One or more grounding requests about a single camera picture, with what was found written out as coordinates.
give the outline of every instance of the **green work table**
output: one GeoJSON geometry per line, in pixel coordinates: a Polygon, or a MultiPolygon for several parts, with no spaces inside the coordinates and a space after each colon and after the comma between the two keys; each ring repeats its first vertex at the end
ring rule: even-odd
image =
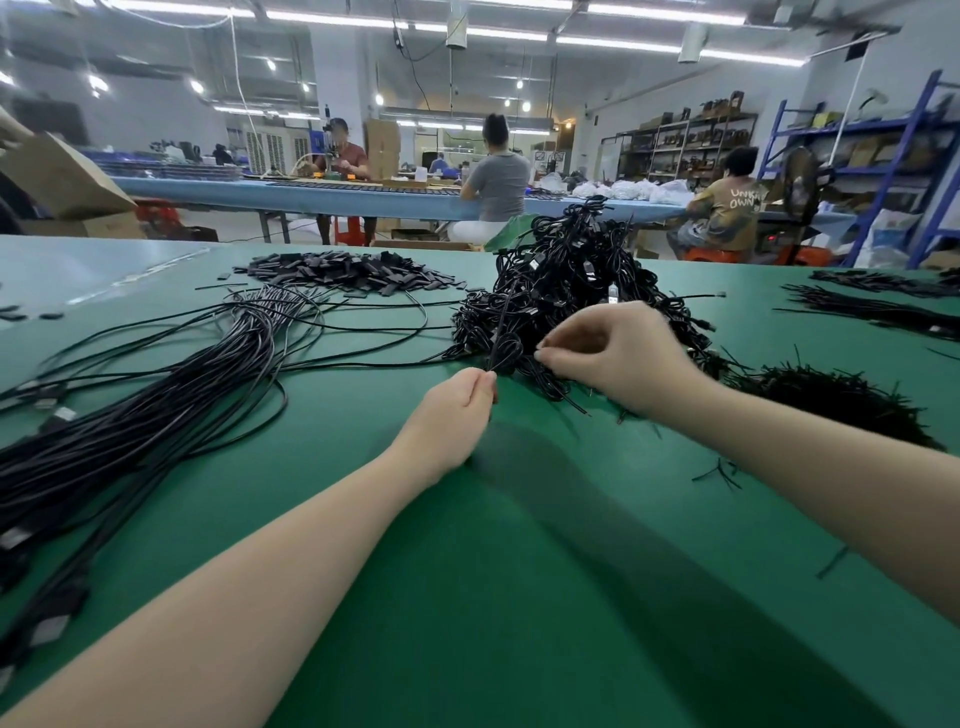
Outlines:
{"type": "MultiPolygon", "coordinates": [[[[31,378],[44,356],[96,330],[216,303],[223,289],[194,288],[272,250],[217,248],[132,282],[122,297],[73,306],[62,320],[0,331],[0,386],[31,378]]],[[[490,255],[401,252],[471,285],[495,277],[490,255]]],[[[960,355],[960,346],[772,310],[786,302],[783,283],[805,280],[801,268],[643,264],[677,295],[726,291],[690,308],[742,363],[795,360],[796,347],[819,369],[898,385],[927,408],[932,436],[960,453],[960,362],[926,349],[960,355]]],[[[425,303],[462,295],[415,294],[425,303]]],[[[960,300],[902,299],[960,314],[960,300]]],[[[430,308],[430,324],[447,323],[452,310],[430,308]]],[[[415,308],[328,318],[361,327],[421,320],[415,308]]],[[[176,361],[214,336],[185,333],[137,366],[176,361]]],[[[310,355],[391,337],[399,334],[330,332],[310,355]]],[[[446,331],[431,330],[365,358],[409,362],[448,344],[446,331]]],[[[0,710],[204,561],[378,454],[426,389],[461,366],[286,377],[290,406],[278,422],[180,466],[108,545],[84,611],[36,650],[0,710]]],[[[68,404],[88,411],[120,391],[68,404]]],[[[391,526],[272,728],[960,725],[960,631],[855,554],[817,579],[841,544],[767,487],[744,473],[735,477],[742,490],[717,475],[692,482],[716,453],[636,418],[619,425],[618,408],[599,394],[575,389],[585,416],[519,379],[502,377],[499,392],[476,453],[391,526]]],[[[43,417],[21,409],[0,418],[0,442],[43,417]]],[[[0,599],[0,626],[74,537],[48,546],[0,599]]]]}

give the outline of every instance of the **black hair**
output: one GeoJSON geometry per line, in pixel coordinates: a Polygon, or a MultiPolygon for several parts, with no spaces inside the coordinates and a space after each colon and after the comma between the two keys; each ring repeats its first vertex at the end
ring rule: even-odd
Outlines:
{"type": "Polygon", "coordinates": [[[502,147],[510,138],[510,127],[502,113],[492,113],[483,120],[483,138],[494,147],[502,147]]]}
{"type": "Polygon", "coordinates": [[[723,168],[731,177],[749,177],[756,167],[756,147],[737,147],[724,160],[723,168]]]}

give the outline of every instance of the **brown t-shirt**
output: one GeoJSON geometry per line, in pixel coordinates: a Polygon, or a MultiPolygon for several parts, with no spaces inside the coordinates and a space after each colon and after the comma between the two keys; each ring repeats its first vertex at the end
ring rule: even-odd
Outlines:
{"type": "Polygon", "coordinates": [[[698,217],[709,218],[697,232],[711,247],[751,250],[756,244],[756,218],[767,190],[752,177],[725,177],[693,198],[698,217]]]}
{"type": "MultiPolygon", "coordinates": [[[[340,156],[337,159],[334,159],[333,166],[334,172],[338,172],[337,161],[342,159],[347,164],[353,167],[363,167],[367,164],[367,153],[364,152],[363,147],[347,142],[346,146],[340,150],[340,156]]],[[[321,172],[326,169],[326,157],[316,156],[314,157],[314,163],[320,169],[321,172]]]]}

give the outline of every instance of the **gray t-shirt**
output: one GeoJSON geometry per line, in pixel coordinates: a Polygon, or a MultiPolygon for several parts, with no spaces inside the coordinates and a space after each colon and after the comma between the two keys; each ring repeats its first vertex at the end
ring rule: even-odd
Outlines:
{"type": "Polygon", "coordinates": [[[489,223],[523,214],[530,162],[513,152],[497,152],[470,170],[467,181],[480,195],[480,219],[489,223]]]}

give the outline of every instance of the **blue metal shelving rack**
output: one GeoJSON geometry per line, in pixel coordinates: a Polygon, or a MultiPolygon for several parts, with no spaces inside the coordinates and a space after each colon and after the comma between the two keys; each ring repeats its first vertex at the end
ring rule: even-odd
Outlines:
{"type": "Polygon", "coordinates": [[[944,196],[940,198],[940,203],[937,205],[937,208],[933,210],[933,215],[930,217],[924,233],[914,246],[913,253],[910,254],[910,259],[906,264],[908,269],[916,268],[923,262],[924,258],[930,255],[930,243],[933,242],[934,238],[942,235],[960,237],[960,228],[941,227],[944,222],[944,217],[947,215],[947,210],[949,210],[950,205],[956,198],[957,190],[960,190],[960,167],[957,167],[956,172],[953,173],[947,189],[944,190],[944,196]]]}
{"type": "MultiPolygon", "coordinates": [[[[876,191],[876,197],[874,198],[873,203],[870,205],[870,209],[857,216],[856,222],[859,226],[859,231],[856,239],[853,241],[850,253],[843,261],[843,265],[845,267],[851,267],[856,261],[856,257],[860,252],[860,248],[863,246],[863,242],[867,238],[867,233],[870,231],[870,226],[883,209],[883,199],[886,197],[887,192],[890,191],[890,187],[893,186],[894,179],[903,177],[929,178],[929,183],[927,184],[926,191],[921,198],[920,204],[918,205],[918,209],[916,210],[917,212],[923,212],[926,209],[926,206],[929,205],[930,199],[936,192],[937,187],[940,186],[940,182],[944,177],[944,173],[947,171],[949,161],[956,153],[957,147],[960,146],[960,121],[945,121],[941,116],[938,116],[937,114],[927,110],[930,99],[933,97],[933,93],[937,90],[937,88],[960,88],[959,84],[950,84],[945,81],[941,81],[942,75],[942,70],[937,70],[930,74],[930,77],[926,80],[926,84],[924,85],[924,90],[921,92],[920,98],[917,100],[917,105],[913,108],[913,110],[910,111],[908,116],[904,116],[901,119],[851,122],[844,127],[844,135],[900,132],[900,142],[897,145],[897,151],[894,153],[894,157],[890,163],[879,165],[877,167],[840,167],[836,169],[838,176],[850,175],[880,177],[879,186],[876,191]],[[900,167],[900,163],[903,161],[903,158],[910,147],[910,142],[913,140],[914,134],[917,131],[949,132],[950,142],[947,152],[941,155],[937,162],[930,169],[914,172],[898,172],[898,167],[900,167]]],[[[784,99],[780,102],[780,107],[777,109],[777,118],[774,121],[774,130],[770,135],[770,139],[767,141],[767,148],[763,153],[763,160],[760,163],[760,171],[758,176],[761,179],[765,175],[777,174],[777,172],[779,172],[779,168],[776,166],[771,166],[770,162],[782,155],[787,150],[793,149],[798,145],[806,146],[807,144],[812,143],[812,141],[818,137],[836,136],[839,131],[839,124],[823,129],[813,129],[810,127],[781,129],[780,124],[783,122],[783,115],[785,113],[811,114],[812,117],[813,114],[819,113],[821,110],[823,110],[823,105],[817,109],[788,109],[786,107],[786,103],[787,100],[784,99]],[[787,142],[782,149],[774,153],[774,144],[778,139],[781,138],[786,138],[787,142]]]]}

